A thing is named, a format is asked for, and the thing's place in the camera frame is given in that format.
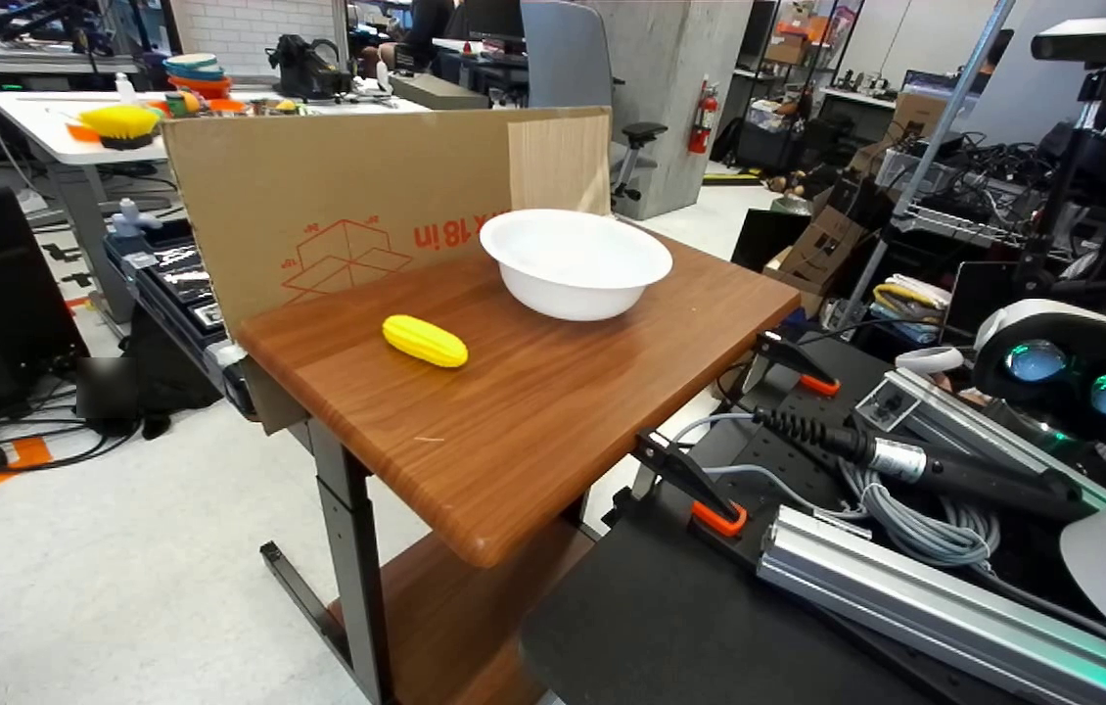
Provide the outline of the stack of coloured bowls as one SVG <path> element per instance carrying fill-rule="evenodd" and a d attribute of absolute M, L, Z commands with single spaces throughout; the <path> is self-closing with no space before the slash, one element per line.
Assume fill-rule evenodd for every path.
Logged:
<path fill-rule="evenodd" d="M 165 76 L 174 89 L 194 92 L 204 99 L 230 99 L 232 79 L 217 55 L 191 53 L 161 60 Z"/>

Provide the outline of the red fire extinguisher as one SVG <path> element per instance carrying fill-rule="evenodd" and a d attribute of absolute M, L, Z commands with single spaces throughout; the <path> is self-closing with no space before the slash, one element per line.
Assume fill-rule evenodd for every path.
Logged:
<path fill-rule="evenodd" d="M 687 152 L 691 155 L 705 155 L 709 151 L 718 111 L 718 85 L 705 76 L 693 112 L 690 138 L 687 142 Z"/>

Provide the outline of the grey office chair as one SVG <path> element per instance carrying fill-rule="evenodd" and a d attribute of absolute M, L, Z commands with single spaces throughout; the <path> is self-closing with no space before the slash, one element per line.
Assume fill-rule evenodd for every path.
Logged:
<path fill-rule="evenodd" d="M 611 108 L 620 80 L 612 72 L 611 49 L 601 14 L 592 6 L 572 0 L 521 0 L 528 55 L 528 107 Z M 611 166 L 611 198 L 638 203 L 641 191 L 633 177 L 640 166 L 656 162 L 641 157 L 667 132 L 651 121 L 620 125 L 627 147 Z"/>

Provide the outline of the black bag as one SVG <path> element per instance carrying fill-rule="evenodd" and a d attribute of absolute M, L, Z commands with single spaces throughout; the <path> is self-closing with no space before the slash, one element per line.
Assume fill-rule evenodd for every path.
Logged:
<path fill-rule="evenodd" d="M 286 99 L 340 103 L 352 89 L 352 74 L 340 63 L 340 48 L 328 39 L 284 34 L 274 48 L 267 46 L 265 54 L 279 74 L 274 90 Z"/>

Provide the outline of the pale blue spray bottle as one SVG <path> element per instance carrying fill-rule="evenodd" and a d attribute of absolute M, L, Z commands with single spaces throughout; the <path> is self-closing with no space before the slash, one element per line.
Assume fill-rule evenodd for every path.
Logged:
<path fill-rule="evenodd" d="M 122 198 L 118 211 L 109 220 L 111 235 L 115 238 L 138 238 L 161 228 L 161 220 L 150 212 L 142 212 L 132 198 Z"/>

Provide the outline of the yellow brush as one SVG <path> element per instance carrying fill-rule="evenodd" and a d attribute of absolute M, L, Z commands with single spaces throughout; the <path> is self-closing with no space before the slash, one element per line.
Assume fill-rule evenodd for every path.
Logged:
<path fill-rule="evenodd" d="M 152 146 L 161 112 L 156 108 L 117 104 L 79 113 L 79 126 L 107 149 L 131 151 Z"/>

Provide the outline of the white bowl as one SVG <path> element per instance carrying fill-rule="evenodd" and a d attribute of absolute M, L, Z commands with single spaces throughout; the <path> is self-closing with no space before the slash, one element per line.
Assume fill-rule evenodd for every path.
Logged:
<path fill-rule="evenodd" d="M 479 242 L 518 303 L 572 322 L 620 317 L 672 272 L 659 238 L 597 214 L 504 212 L 483 224 Z"/>

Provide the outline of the yellow toy corn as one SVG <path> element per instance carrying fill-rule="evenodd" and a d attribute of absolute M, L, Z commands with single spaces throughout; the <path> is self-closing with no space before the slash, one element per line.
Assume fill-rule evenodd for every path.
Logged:
<path fill-rule="evenodd" d="M 462 339 L 422 318 L 387 317 L 382 324 L 382 335 L 398 352 L 436 367 L 462 367 L 469 360 Z"/>

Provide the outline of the cardboard sheet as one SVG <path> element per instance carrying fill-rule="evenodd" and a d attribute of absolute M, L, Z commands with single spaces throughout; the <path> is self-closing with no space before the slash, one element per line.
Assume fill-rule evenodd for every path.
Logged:
<path fill-rule="evenodd" d="M 253 318 L 480 258 L 484 224 L 607 214 L 611 108 L 185 117 L 163 129 L 231 339 Z"/>

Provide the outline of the black tool case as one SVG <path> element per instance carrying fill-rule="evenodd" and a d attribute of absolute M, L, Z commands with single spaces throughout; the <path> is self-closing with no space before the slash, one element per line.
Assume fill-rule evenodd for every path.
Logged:
<path fill-rule="evenodd" d="M 255 419 L 252 393 L 240 366 L 243 353 L 226 333 L 189 220 L 165 219 L 159 227 L 142 229 L 140 235 L 118 235 L 111 228 L 103 237 L 103 251 L 134 304 L 160 326 L 197 375 L 241 415 Z"/>

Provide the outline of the white headset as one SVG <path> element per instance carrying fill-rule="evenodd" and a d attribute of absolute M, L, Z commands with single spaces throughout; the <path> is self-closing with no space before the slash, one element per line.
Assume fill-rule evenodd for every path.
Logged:
<path fill-rule="evenodd" d="M 1106 315 L 1045 299 L 997 309 L 975 335 L 975 388 L 1106 446 Z"/>

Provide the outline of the hand controller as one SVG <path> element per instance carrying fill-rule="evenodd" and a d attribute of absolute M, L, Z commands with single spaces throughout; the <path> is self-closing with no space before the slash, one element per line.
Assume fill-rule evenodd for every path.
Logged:
<path fill-rule="evenodd" d="M 948 373 L 966 364 L 964 353 L 958 348 L 926 348 L 904 352 L 895 357 L 895 366 L 924 376 Z"/>

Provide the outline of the black clamp with orange tips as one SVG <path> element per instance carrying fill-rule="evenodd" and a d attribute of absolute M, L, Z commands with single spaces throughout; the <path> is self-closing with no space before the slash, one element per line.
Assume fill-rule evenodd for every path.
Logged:
<path fill-rule="evenodd" d="M 762 357 L 766 364 L 776 364 L 799 374 L 800 387 L 808 388 L 810 392 L 826 398 L 833 398 L 839 393 L 838 379 L 822 367 L 816 360 L 808 357 L 799 345 L 773 331 L 758 333 L 754 352 L 757 357 Z"/>
<path fill-rule="evenodd" d="M 735 540 L 744 532 L 749 514 L 740 504 L 728 499 L 678 442 L 667 439 L 656 429 L 635 434 L 632 456 L 653 477 L 672 485 L 692 499 L 691 516 L 710 535 Z"/>

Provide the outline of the pile of folded cloths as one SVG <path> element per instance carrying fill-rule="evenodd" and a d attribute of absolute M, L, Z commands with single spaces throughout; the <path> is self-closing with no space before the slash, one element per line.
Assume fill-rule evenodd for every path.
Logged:
<path fill-rule="evenodd" d="M 906 274 L 886 277 L 872 289 L 872 312 L 893 318 L 902 335 L 917 344 L 933 344 L 945 330 L 952 293 Z"/>

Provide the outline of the white table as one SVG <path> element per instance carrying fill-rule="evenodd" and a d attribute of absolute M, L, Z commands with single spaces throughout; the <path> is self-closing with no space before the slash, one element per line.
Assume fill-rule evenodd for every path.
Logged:
<path fill-rule="evenodd" d="M 100 168 L 152 162 L 167 165 L 189 212 L 200 206 L 249 207 L 279 188 L 324 184 L 340 189 L 366 166 L 388 163 L 379 129 L 397 118 L 422 120 L 408 100 L 392 106 L 311 106 L 299 117 L 195 117 L 168 122 L 168 135 L 149 146 L 109 149 L 71 135 L 91 108 L 115 106 L 114 92 L 2 92 L 0 115 L 29 139 L 64 204 L 69 222 L 95 280 L 92 303 L 112 325 L 128 326 L 134 299 L 126 277 L 109 261 L 103 240 L 109 215 Z"/>

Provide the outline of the stack of cardboard boxes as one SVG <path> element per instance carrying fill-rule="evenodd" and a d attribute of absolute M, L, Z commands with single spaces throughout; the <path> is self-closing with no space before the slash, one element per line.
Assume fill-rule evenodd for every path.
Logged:
<path fill-rule="evenodd" d="M 854 261 L 889 226 L 902 184 L 912 177 L 914 166 L 901 158 L 909 156 L 916 139 L 932 135 L 945 106 L 946 99 L 902 93 L 884 137 L 857 151 L 838 180 L 815 198 L 815 210 L 799 240 L 763 273 L 820 299 L 844 278 L 854 278 Z"/>

